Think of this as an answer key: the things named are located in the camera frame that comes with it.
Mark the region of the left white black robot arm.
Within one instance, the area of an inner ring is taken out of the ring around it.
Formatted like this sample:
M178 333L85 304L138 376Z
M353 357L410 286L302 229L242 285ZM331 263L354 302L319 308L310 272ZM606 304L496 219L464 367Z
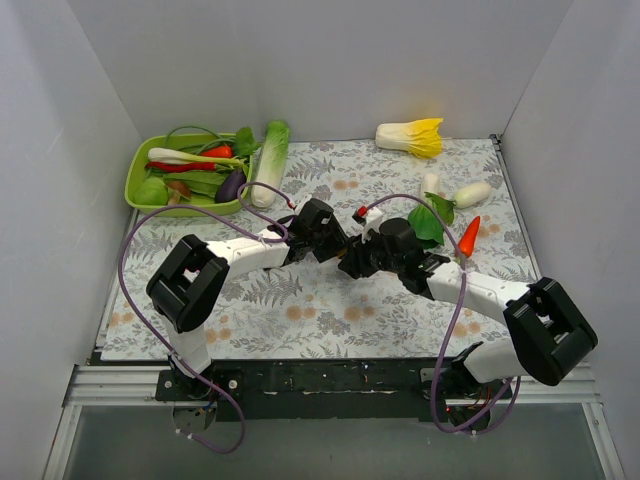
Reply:
M224 241L182 237L146 287L168 329L180 390L193 400L212 390L204 323L226 282L299 262L309 254L322 263L342 253L347 243L333 209L315 198L255 234Z

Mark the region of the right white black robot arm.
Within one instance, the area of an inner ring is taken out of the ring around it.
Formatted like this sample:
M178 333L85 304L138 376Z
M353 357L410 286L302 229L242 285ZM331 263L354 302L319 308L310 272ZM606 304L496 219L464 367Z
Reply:
M479 395L489 382L523 375L555 386L598 344L557 281L544 277L527 284L464 272L453 260L424 250L404 219L386 220L352 238L338 267L354 279L393 273L413 294L461 302L508 329L508 338L469 347L453 360L449 374L464 397Z

